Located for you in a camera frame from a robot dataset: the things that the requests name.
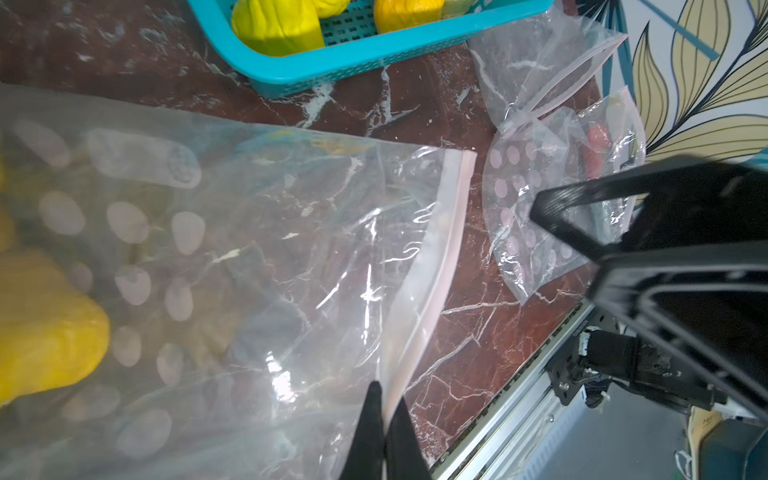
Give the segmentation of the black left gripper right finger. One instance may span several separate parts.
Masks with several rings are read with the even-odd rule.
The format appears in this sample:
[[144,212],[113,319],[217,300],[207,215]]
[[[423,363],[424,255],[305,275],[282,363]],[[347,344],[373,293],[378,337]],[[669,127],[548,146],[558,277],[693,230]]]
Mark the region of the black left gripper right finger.
[[402,398],[385,437],[385,465],[388,480],[431,480],[429,467]]

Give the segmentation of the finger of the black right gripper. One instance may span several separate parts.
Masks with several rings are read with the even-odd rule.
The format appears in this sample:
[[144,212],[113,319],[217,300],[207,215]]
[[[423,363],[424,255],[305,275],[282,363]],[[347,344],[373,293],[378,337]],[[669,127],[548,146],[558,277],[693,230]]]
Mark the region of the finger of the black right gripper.
[[767,243],[605,255],[588,297],[767,417]]
[[[623,200],[619,237],[588,232],[569,214]],[[588,259],[767,238],[767,163],[677,155],[620,173],[544,190],[531,220]]]

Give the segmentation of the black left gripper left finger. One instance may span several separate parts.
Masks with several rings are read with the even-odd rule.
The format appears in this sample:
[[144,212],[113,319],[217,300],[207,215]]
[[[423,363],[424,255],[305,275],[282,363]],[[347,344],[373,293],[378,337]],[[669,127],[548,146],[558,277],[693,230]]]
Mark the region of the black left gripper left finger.
[[382,387],[374,381],[368,387],[339,480],[381,480],[384,446]]

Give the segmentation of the dotted zip-top bag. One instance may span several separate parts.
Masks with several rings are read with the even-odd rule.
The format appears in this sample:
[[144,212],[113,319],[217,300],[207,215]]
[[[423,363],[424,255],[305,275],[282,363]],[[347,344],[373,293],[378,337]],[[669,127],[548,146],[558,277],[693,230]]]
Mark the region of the dotted zip-top bag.
[[472,151],[5,85],[1,159],[63,173],[111,338],[1,403],[5,479],[339,479],[448,296]]
[[626,88],[581,112],[517,113],[503,124],[485,162],[482,209],[489,258],[520,304],[620,241],[634,195],[588,190],[645,157],[643,121]]

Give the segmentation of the yellow fruit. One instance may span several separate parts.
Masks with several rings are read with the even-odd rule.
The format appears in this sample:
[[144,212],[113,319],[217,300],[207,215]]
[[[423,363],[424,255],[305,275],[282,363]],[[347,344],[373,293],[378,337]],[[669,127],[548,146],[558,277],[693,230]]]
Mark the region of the yellow fruit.
[[443,0],[375,0],[374,22],[379,34],[438,21]]

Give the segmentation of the yellow pear long neck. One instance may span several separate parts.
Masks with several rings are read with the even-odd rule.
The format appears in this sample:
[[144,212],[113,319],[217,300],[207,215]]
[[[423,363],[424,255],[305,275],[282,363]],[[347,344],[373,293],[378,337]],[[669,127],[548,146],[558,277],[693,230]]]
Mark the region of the yellow pear long neck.
[[347,9],[349,3],[350,0],[312,0],[319,19],[340,15]]

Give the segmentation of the clear zip-top bag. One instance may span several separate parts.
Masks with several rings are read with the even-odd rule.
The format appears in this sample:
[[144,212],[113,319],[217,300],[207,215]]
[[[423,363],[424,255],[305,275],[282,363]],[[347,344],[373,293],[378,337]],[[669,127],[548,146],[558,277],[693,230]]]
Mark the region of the clear zip-top bag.
[[558,6],[468,40],[487,113],[498,130],[541,118],[575,95],[627,35]]

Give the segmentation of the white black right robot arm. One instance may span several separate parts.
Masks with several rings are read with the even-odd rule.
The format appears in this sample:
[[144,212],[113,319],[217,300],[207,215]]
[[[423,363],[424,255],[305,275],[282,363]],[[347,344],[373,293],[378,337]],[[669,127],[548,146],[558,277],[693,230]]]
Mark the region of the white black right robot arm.
[[[617,242],[569,210],[640,195]],[[587,296],[631,330],[592,333],[568,378],[605,376],[685,411],[733,400],[767,416],[767,170],[678,155],[537,194],[531,220],[597,265]]]

